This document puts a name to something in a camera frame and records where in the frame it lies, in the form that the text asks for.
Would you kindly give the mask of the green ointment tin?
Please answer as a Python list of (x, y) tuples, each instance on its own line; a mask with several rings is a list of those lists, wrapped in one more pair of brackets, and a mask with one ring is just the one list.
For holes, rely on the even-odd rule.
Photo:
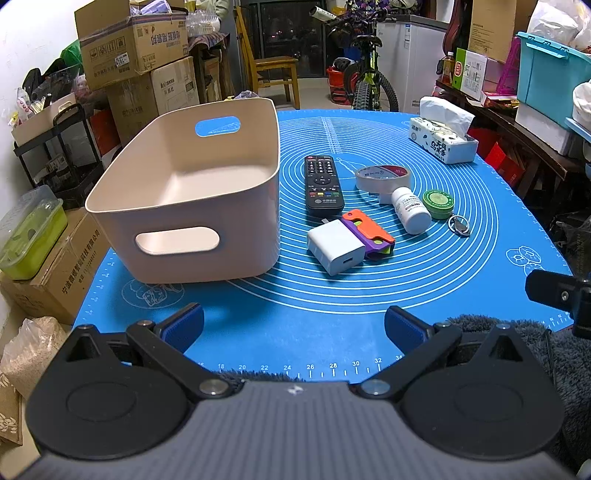
[(438, 189), (428, 190), (423, 194), (422, 202), (433, 219), (448, 219), (454, 213), (454, 198), (445, 191)]

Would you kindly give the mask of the white pill bottle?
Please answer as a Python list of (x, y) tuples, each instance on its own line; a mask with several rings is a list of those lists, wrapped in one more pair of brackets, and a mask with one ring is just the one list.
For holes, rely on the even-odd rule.
[(421, 235), (427, 231), (432, 216), (423, 202), (409, 187), (401, 186), (392, 192), (394, 210), (410, 235)]

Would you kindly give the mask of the orange purple folding toy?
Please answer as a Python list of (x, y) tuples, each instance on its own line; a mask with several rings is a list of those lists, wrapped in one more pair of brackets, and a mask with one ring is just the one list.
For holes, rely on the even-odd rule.
[(363, 243), (366, 258), (381, 259), (394, 253), (394, 237), (363, 211), (350, 210), (342, 214), (341, 221)]

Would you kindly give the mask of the beige plastic storage bin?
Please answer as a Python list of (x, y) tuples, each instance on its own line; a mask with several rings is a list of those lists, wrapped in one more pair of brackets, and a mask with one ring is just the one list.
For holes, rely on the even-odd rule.
[(85, 208), (146, 284), (262, 275), (280, 256), (280, 126), (269, 98), (163, 114), (116, 156)]

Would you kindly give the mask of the beige tape roll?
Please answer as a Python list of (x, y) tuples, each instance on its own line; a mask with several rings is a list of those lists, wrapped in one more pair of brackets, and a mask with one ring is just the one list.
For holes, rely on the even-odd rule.
[(411, 187), (411, 171), (398, 165), (367, 166), (356, 171), (356, 188), (377, 195), (381, 204), (392, 203), (392, 193)]

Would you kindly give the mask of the white usb wall charger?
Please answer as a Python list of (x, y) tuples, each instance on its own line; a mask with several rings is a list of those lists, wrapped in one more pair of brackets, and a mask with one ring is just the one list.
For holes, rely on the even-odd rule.
[(341, 220), (322, 223), (308, 231), (308, 250), (330, 276), (338, 275), (363, 262), (363, 242)]

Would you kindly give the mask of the black tv remote control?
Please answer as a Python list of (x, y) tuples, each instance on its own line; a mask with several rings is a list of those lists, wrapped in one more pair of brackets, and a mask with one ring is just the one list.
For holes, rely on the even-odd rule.
[(308, 214), (339, 215), (345, 207), (335, 160), (331, 156), (304, 157), (304, 198)]

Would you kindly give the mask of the clear bag of grain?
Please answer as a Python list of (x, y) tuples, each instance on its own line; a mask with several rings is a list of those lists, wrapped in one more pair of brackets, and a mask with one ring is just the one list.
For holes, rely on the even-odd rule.
[(4, 347), (1, 372), (28, 399), (68, 334), (51, 316), (25, 319)]

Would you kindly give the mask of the brown cardboard box under container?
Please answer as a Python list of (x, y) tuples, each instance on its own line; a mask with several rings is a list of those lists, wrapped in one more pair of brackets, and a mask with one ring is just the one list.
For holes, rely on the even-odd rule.
[(52, 316), (74, 323), (110, 244), (85, 209), (66, 212), (68, 225), (30, 280), (1, 276), (4, 292), (29, 318)]

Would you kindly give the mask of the green plastic lidded container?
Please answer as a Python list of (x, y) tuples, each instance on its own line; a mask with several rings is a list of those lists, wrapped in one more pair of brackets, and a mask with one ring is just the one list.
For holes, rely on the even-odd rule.
[(24, 194), (1, 220), (1, 271), (32, 279), (68, 225), (63, 200), (42, 185)]

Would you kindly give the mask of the blue silicone baking mat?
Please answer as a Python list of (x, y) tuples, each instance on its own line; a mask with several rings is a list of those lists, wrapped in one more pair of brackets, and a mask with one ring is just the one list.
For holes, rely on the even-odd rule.
[[(280, 257), (256, 278), (147, 286), (117, 255), (100, 265), (76, 321), (103, 332), (160, 321), (191, 302), (204, 307), (204, 331), (188, 356), (211, 370), (284, 373), (304, 380), (360, 381), (400, 357), (384, 328), (398, 305), (427, 322), (463, 314), (532, 320), (558, 331), (566, 312), (530, 301), (527, 275), (567, 273), (550, 238), (484, 160), (447, 166), (413, 143), (406, 114), (348, 110), (283, 111), (280, 121)], [(348, 209), (359, 209), (396, 240), (394, 252), (329, 276), (307, 247), (317, 220), (304, 206), (304, 157), (335, 159)], [(408, 235), (393, 208), (356, 189), (356, 170), (407, 167), (417, 194), (449, 193), (468, 237), (435, 222)]]

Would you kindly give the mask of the black metal shelf rack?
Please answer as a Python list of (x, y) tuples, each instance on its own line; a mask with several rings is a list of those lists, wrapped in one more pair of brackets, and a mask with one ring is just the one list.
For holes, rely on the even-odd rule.
[[(83, 147), (88, 146), (91, 153), (91, 161), (83, 165), (76, 159), (74, 147), (64, 137), (73, 127), (82, 128)], [(25, 156), (39, 149), (46, 160), (37, 173), (32, 173)], [(47, 129), (22, 145), (14, 142), (13, 152), (30, 186), (48, 186), (63, 201), (66, 210), (83, 207), (87, 196), (104, 172), (84, 108), (79, 103), (66, 102), (64, 106), (60, 106)]]

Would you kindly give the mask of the stacked cardboard box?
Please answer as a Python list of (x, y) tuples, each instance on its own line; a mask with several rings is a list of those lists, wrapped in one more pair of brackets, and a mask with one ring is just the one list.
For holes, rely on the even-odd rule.
[(141, 76), (188, 54), (183, 1), (92, 1), (74, 16), (92, 90)]
[(190, 56), (105, 88), (121, 145), (156, 117), (199, 104)]

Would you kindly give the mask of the top stacked cardboard box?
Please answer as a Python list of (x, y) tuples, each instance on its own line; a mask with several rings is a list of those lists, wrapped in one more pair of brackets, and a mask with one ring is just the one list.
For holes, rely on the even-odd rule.
[(92, 1), (74, 16), (92, 90), (141, 76), (188, 54), (183, 1)]

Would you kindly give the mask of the wooden chair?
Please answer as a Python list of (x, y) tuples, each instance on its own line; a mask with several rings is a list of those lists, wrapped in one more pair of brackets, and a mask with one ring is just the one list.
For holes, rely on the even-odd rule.
[[(246, 29), (245, 19), (242, 16), (242, 8), (235, 7), (233, 15), (235, 16), (236, 39), (238, 40), (240, 59), (243, 61), (246, 86), (253, 93), (259, 93), (259, 90), (262, 88), (283, 86), (287, 102), (291, 103), (297, 110), (300, 110), (301, 96), (300, 88), (298, 87), (297, 58), (277, 56), (256, 59), (253, 54), (252, 45), (250, 45), (249, 32)], [(263, 73), (273, 70), (280, 71), (280, 79), (266, 80), (263, 78)]]

